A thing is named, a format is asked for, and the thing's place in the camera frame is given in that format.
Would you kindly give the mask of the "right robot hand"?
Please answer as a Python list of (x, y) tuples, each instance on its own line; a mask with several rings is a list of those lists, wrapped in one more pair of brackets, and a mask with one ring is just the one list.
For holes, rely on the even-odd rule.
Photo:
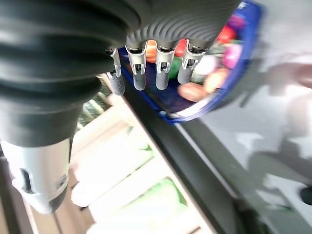
[(39, 213), (63, 202), (83, 104), (108, 73), (124, 93), (118, 48), (143, 90), (146, 42), (168, 62), (180, 39), (187, 59), (213, 45), (237, 0), (3, 0), (0, 3), (0, 145), (12, 184)]

